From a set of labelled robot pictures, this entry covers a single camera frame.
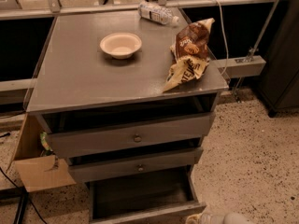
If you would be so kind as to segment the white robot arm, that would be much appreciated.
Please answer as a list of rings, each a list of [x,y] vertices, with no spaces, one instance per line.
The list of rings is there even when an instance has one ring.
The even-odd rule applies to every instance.
[[[238,213],[229,213],[226,215],[216,215],[210,213],[201,213],[188,216],[185,224],[255,224],[249,218]]]

